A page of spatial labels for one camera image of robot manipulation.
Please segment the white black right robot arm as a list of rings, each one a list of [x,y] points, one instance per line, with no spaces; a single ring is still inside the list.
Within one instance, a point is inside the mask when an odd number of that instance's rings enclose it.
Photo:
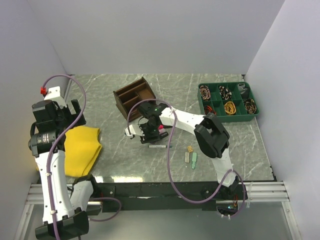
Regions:
[[[155,143],[168,136],[168,133],[160,132],[161,125],[175,126],[193,134],[202,153],[213,161],[217,182],[221,183],[220,196],[231,199],[237,193],[240,178],[233,172],[229,155],[230,135],[214,113],[193,114],[169,107],[165,103],[154,104],[148,101],[141,101],[137,110],[147,122],[130,126],[132,135],[140,136],[143,144]]]

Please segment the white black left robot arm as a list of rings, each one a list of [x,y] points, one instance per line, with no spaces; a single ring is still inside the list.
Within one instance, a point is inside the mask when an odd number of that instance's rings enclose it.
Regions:
[[[96,200],[100,188],[94,177],[77,178],[68,190],[65,175],[65,132],[86,124],[79,102],[71,100],[75,113],[54,100],[32,105],[35,122],[30,128],[28,147],[39,169],[42,194],[42,226],[35,229],[38,240],[71,240],[89,232],[86,212],[89,201]]]

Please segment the green capped white marker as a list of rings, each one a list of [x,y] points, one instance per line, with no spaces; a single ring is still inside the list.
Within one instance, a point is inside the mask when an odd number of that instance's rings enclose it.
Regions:
[[[172,145],[155,145],[155,144],[150,144],[148,146],[149,148],[159,148],[159,149],[167,149],[167,148],[172,148]]]

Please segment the yellow folded cloth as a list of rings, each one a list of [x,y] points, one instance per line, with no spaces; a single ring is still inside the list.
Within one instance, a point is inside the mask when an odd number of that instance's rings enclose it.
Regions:
[[[66,133],[64,142],[66,176],[79,178],[89,174],[102,149],[99,134],[99,128],[87,126],[78,126]]]

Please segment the brown wooden desk organizer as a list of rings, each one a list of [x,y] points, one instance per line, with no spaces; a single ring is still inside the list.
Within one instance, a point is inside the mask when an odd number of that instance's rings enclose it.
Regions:
[[[145,99],[156,98],[155,93],[144,77],[124,86],[121,89],[113,91],[113,95],[115,98],[116,107],[121,112],[123,117],[126,120],[129,119],[130,121],[141,116],[141,114],[135,109],[131,112],[130,117],[128,117],[129,111],[136,103]]]

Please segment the small tan eraser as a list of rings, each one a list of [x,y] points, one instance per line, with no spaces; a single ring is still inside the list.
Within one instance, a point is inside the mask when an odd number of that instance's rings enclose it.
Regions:
[[[191,153],[191,152],[194,151],[193,148],[192,148],[192,146],[188,146],[188,147],[187,147],[187,150],[188,150],[189,153]]]

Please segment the red black rolled band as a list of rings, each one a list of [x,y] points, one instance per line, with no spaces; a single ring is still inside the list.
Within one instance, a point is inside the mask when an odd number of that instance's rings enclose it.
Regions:
[[[209,114],[209,113],[212,113],[212,114],[214,114],[215,116],[217,115],[216,111],[215,111],[210,105],[205,105],[205,106],[203,107],[203,109],[204,109],[204,114],[205,114],[205,115],[207,115],[207,114]]]

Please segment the pink black rolled band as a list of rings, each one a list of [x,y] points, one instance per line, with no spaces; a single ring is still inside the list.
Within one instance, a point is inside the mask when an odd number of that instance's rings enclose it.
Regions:
[[[209,101],[211,99],[211,92],[207,85],[201,85],[199,90],[203,101]]]

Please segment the yellow rolled band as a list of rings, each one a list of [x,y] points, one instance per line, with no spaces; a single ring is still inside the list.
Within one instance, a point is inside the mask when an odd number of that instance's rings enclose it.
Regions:
[[[237,109],[236,109],[236,106],[235,106],[234,102],[233,101],[227,101],[224,104],[224,111],[229,116],[235,115],[236,112],[237,112]]]

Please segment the black white rolled band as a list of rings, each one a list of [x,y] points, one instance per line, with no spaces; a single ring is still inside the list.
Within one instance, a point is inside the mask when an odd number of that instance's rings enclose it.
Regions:
[[[222,100],[230,100],[232,98],[232,92],[226,86],[220,85],[218,89]]]

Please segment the green compartment tray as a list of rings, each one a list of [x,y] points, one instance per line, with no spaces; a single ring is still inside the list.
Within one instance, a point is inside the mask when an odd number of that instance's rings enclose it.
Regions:
[[[197,97],[203,115],[213,113],[223,123],[248,122],[260,113],[247,82],[200,83]]]

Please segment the grey crumpled item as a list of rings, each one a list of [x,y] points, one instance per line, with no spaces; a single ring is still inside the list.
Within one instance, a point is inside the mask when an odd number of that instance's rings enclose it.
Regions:
[[[245,83],[239,83],[237,85],[238,91],[242,97],[242,99],[248,99],[250,96],[251,88],[247,86]]]

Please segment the brown black rolled band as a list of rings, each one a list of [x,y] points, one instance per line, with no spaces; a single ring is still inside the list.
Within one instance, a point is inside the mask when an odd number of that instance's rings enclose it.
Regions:
[[[243,101],[246,112],[249,115],[254,115],[257,113],[257,105],[253,98],[248,98]]]

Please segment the black base frame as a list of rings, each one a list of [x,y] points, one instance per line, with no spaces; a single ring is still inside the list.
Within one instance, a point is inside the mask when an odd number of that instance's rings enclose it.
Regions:
[[[210,197],[218,187],[217,181],[175,182],[176,187],[186,198],[201,201]],[[183,210],[201,209],[216,211],[217,201],[238,203],[248,199],[247,190],[243,192],[242,184],[230,190],[221,186],[217,194],[208,202],[192,204],[183,200],[173,189],[170,182],[128,182],[128,183],[97,183],[93,198],[108,197],[118,199],[122,211],[142,210]],[[114,200],[103,200],[88,207],[89,214],[115,213],[119,204]]]

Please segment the aluminium rail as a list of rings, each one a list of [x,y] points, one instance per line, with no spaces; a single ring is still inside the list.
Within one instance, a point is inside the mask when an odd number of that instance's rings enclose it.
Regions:
[[[290,198],[283,182],[244,182],[251,203],[289,202]],[[26,205],[43,205],[41,184],[32,184],[27,194]]]

